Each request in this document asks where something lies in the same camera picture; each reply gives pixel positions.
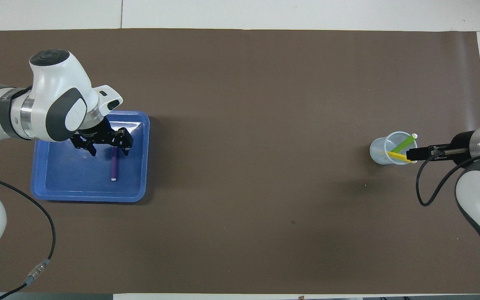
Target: yellow straw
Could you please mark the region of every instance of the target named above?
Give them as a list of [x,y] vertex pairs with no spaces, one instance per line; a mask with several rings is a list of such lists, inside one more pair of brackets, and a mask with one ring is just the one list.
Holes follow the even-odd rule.
[[391,152],[391,151],[387,151],[386,153],[388,154],[388,156],[390,156],[391,158],[394,158],[394,159],[398,159],[398,160],[405,161],[405,162],[408,162],[408,163],[417,163],[416,161],[410,161],[410,160],[406,159],[405,154],[399,154],[399,153],[395,153],[395,152]]

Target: white table surface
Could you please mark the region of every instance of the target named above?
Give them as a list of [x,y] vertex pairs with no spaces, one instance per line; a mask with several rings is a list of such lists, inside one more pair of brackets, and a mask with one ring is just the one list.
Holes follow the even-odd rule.
[[[0,0],[0,30],[92,28],[475,31],[480,52],[480,0]],[[125,294],[115,300],[299,296]]]

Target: straw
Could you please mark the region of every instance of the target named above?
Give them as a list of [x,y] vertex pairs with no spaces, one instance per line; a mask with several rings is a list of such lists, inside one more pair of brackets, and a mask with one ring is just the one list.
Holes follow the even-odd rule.
[[411,135],[408,136],[404,141],[402,141],[400,144],[398,144],[392,152],[398,153],[399,151],[403,150],[406,146],[410,145],[412,142],[414,142],[415,139],[417,139],[418,135],[416,133],[412,133]]
[[110,156],[110,180],[118,180],[118,147],[112,147]]
[[398,159],[398,160],[405,161],[405,162],[408,162],[408,163],[416,163],[416,161],[408,160],[406,158],[406,155],[404,155],[404,154],[390,152],[390,151],[387,151],[386,154],[388,154],[388,156],[390,156],[391,158],[394,158],[394,159]]

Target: purple marker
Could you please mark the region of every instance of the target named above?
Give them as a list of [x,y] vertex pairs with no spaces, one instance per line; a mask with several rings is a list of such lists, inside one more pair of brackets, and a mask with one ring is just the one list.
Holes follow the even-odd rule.
[[110,158],[110,180],[113,182],[118,179],[118,147],[112,147],[112,156]]

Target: black cable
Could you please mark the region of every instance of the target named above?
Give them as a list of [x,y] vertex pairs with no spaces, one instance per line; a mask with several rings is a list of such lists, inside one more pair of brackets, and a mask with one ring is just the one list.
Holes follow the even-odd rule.
[[14,294],[15,292],[17,292],[17,291],[25,288],[26,286],[27,286],[27,285],[24,283],[23,285],[20,285],[19,287],[13,289],[12,291],[9,291],[9,292],[6,292],[5,294],[2,294],[2,295],[0,296],[0,300],[3,299],[3,298],[5,298],[5,297],[8,296],[8,295]]
[[[25,198],[27,198],[27,200],[31,201],[34,205],[36,205],[36,207],[38,207],[44,213],[44,215],[46,216],[47,220],[49,221],[49,225],[51,226],[51,235],[52,235],[51,250],[49,251],[49,255],[47,256],[48,260],[50,260],[51,257],[53,256],[53,251],[55,251],[55,241],[56,241],[55,225],[53,224],[53,220],[51,219],[51,216],[46,211],[46,209],[44,209],[44,207],[42,207],[40,205],[40,203],[38,203],[36,200],[31,198],[29,195],[25,194],[25,192],[22,192],[18,188],[14,187],[14,186],[11,186],[8,183],[2,182],[1,180],[0,180],[0,185],[4,186],[6,188],[9,188],[9,189],[17,192],[18,194],[24,196]],[[5,294],[0,296],[0,300],[5,298],[8,295],[14,294],[15,292],[25,288],[26,286],[27,286],[27,284],[24,283],[24,284],[20,285],[19,287],[13,289],[12,291],[6,292]]]
[[470,163],[470,162],[473,162],[473,161],[476,161],[476,160],[480,160],[480,155],[479,156],[475,156],[473,158],[470,158],[470,159],[467,159],[461,163],[459,163],[457,166],[455,166],[453,169],[451,169],[451,171],[449,171],[445,176],[444,178],[442,178],[442,180],[440,180],[440,183],[438,184],[438,186],[436,187],[435,191],[432,193],[432,196],[431,198],[429,199],[429,201],[427,202],[423,202],[423,200],[421,199],[421,195],[420,195],[420,176],[421,176],[421,171],[423,171],[423,168],[425,167],[425,165],[432,161],[434,158],[438,157],[437,156],[429,156],[424,162],[423,164],[421,165],[420,169],[417,171],[417,175],[416,175],[416,194],[417,194],[417,199],[418,201],[420,202],[420,204],[422,206],[429,206],[433,201],[434,199],[436,198],[436,195],[438,195],[438,192],[440,192],[440,189],[442,188],[442,186],[444,186],[445,182],[448,180],[448,178],[453,175],[453,173],[455,173],[458,169],[460,169],[461,167],[463,167],[464,165]]

